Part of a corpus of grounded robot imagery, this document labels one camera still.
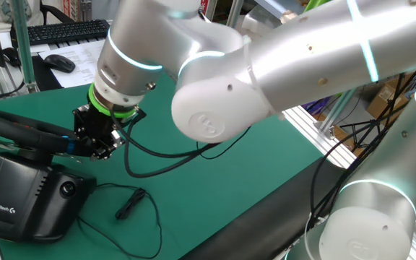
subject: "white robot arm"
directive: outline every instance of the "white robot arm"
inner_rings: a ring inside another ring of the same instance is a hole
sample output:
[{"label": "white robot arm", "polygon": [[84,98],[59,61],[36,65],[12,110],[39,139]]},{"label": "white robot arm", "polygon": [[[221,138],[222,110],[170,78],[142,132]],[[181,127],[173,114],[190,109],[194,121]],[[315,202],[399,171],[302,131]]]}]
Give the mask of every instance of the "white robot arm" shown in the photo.
[{"label": "white robot arm", "polygon": [[[122,1],[90,98],[127,112],[166,72],[176,126],[222,142],[296,105],[416,67],[416,0],[333,0],[243,45],[197,0]],[[407,258],[416,218],[416,94],[357,170],[325,226],[287,260]]]}]

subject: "keyboard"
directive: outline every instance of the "keyboard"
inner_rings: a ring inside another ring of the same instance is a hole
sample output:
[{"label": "keyboard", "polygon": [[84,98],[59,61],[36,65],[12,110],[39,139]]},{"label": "keyboard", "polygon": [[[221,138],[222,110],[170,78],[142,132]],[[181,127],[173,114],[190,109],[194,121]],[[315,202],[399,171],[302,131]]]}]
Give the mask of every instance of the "keyboard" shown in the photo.
[{"label": "keyboard", "polygon": [[[105,38],[109,27],[108,22],[101,19],[86,22],[29,26],[28,38],[30,39],[31,46],[46,43],[63,43],[73,40]],[[17,36],[12,31],[12,45],[17,47]]]}]

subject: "green table surface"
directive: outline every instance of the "green table surface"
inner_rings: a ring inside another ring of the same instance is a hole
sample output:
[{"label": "green table surface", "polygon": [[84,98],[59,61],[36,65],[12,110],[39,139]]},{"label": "green table surface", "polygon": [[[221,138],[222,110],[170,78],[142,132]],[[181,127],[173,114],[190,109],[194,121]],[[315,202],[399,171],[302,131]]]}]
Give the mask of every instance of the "green table surface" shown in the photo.
[{"label": "green table surface", "polygon": [[[35,93],[0,101],[0,110],[73,127],[72,111],[86,102],[87,86]],[[162,77],[157,89],[140,104],[147,117],[134,127],[133,137],[158,152],[185,152],[195,141],[182,135],[173,123],[170,104],[174,84]],[[216,155],[232,141],[208,151]],[[255,124],[229,152],[216,160],[196,158],[154,178],[135,179],[124,170],[124,148],[107,161],[69,158],[56,162],[97,177],[98,183],[114,182],[142,187],[155,198],[163,228],[163,246],[156,259],[173,260],[199,245],[242,212],[321,156],[290,123],[276,116]],[[131,169],[146,173],[174,163],[151,157],[135,147],[130,150]],[[155,212],[148,199],[127,220],[116,220],[116,211],[131,196],[122,188],[104,188],[89,197],[80,215],[133,254],[151,256],[158,247]],[[5,260],[13,259],[129,259],[113,244],[83,225],[74,223],[65,238],[51,245],[11,243],[0,240]]]}]

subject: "paper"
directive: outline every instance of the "paper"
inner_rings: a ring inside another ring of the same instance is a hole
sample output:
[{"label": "paper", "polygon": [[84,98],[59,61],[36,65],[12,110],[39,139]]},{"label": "paper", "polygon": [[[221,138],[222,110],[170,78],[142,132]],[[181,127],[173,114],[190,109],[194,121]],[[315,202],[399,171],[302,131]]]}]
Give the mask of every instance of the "paper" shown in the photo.
[{"label": "paper", "polygon": [[[12,48],[11,43],[11,35],[8,32],[0,32],[0,43],[1,43],[1,49],[5,48]],[[40,45],[34,45],[30,46],[30,52],[31,53],[39,53],[42,51],[49,51],[49,45],[47,44],[40,44]]]},{"label": "paper", "polygon": [[98,70],[100,51],[104,46],[104,42],[104,40],[99,40],[93,43],[83,43],[52,51],[45,51],[39,53],[39,55],[45,59],[51,54],[58,54],[75,63],[76,67],[72,73],[65,73],[55,69],[51,70],[62,87],[88,85],[94,81],[95,72]]}]

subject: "cardboard box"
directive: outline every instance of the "cardboard box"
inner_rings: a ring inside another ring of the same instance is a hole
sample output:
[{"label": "cardboard box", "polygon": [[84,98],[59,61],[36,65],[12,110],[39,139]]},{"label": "cardboard box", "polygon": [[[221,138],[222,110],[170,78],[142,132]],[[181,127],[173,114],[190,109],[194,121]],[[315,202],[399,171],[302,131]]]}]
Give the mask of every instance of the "cardboard box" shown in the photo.
[{"label": "cardboard box", "polygon": [[[368,106],[367,112],[371,114],[374,118],[378,118],[381,113],[383,113],[385,107],[388,105],[388,100],[392,100],[394,98],[394,92],[396,91],[395,87],[392,87],[389,83],[386,83],[378,92],[378,94],[373,99],[372,103]],[[400,95],[396,101],[394,102],[394,109],[404,105],[405,103],[409,102],[409,100],[404,96]],[[395,118],[397,118],[402,111],[397,112],[396,114],[392,115],[389,119],[392,122]]]},{"label": "cardboard box", "polygon": [[[405,75],[404,79],[402,80],[401,87],[404,86],[405,83],[407,83],[407,80],[409,80],[409,78],[412,75],[413,75],[413,73],[410,73],[410,74]],[[390,80],[387,83],[390,84],[392,87],[396,88],[397,87],[397,82],[399,82],[399,77],[396,77],[395,79]]]},{"label": "cardboard box", "polygon": [[[407,80],[412,76],[411,74],[408,74],[404,77],[401,83],[401,87],[407,83]],[[372,103],[368,106],[367,112],[371,114],[374,118],[378,118],[381,113],[383,113],[385,107],[388,105],[388,100],[392,100],[394,98],[394,92],[396,90],[397,84],[399,82],[399,77],[396,77],[396,79],[392,79],[388,81],[378,92],[378,94],[373,99]],[[397,98],[396,102],[394,103],[394,109],[398,108],[401,105],[404,105],[405,103],[409,102],[409,100],[404,96],[404,93],[401,93],[401,95]],[[395,115],[391,117],[390,122],[394,120],[395,118],[399,117],[402,111],[399,111]],[[381,122],[383,125],[386,124],[386,120],[383,120]]]}]

